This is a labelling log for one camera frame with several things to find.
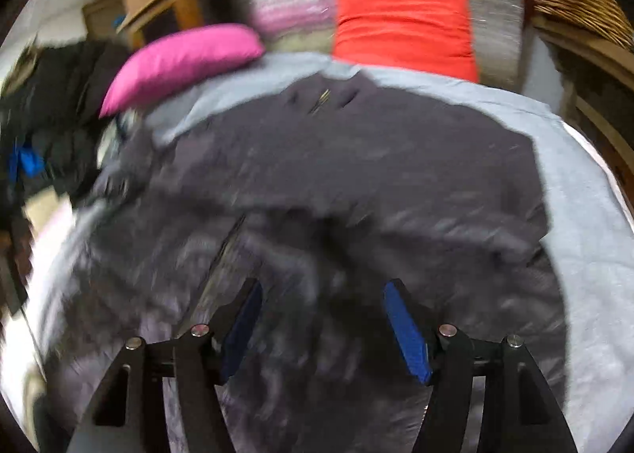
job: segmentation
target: pink fabric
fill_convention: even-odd
[[[209,25],[170,34],[126,61],[110,85],[99,116],[159,102],[207,77],[237,69],[263,53],[258,35],[244,25]]]

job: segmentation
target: bolt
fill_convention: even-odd
[[[438,331],[443,337],[452,337],[458,333],[458,330],[452,324],[442,324],[440,328],[438,328]]]
[[[132,337],[131,339],[128,339],[128,341],[126,342],[126,349],[134,351],[135,349],[138,349],[141,346],[141,344],[143,344],[142,338]]]
[[[519,335],[509,335],[506,337],[506,343],[512,348],[520,348],[524,345],[524,339]]]
[[[207,333],[209,333],[207,324],[197,324],[191,327],[191,334],[195,337],[204,337]]]

